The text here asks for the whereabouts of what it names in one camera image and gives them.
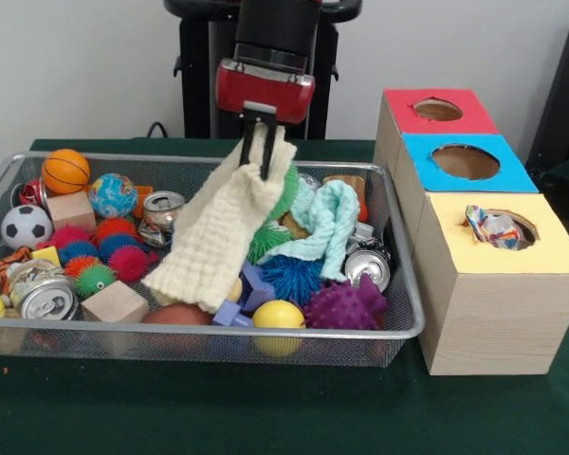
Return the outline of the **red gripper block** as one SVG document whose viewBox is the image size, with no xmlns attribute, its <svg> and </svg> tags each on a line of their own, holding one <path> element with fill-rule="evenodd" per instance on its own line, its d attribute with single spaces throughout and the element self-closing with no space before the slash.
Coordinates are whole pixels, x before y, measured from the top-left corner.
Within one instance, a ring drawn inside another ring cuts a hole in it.
<svg viewBox="0 0 569 455">
<path fill-rule="evenodd" d="M 309 104 L 315 91 L 315 80 L 307 74 L 296 74 L 244 64 L 233 59 L 224 59 L 216 73 L 217 107 L 236 114 L 245 109 L 273 114 L 280 123 L 300 124 L 307 116 Z M 244 112 L 243 142 L 239 165 L 247 165 L 252 145 L 257 116 Z M 266 126 L 266 138 L 262 154 L 260 176 L 267 180 L 277 123 L 262 119 Z"/>
</svg>

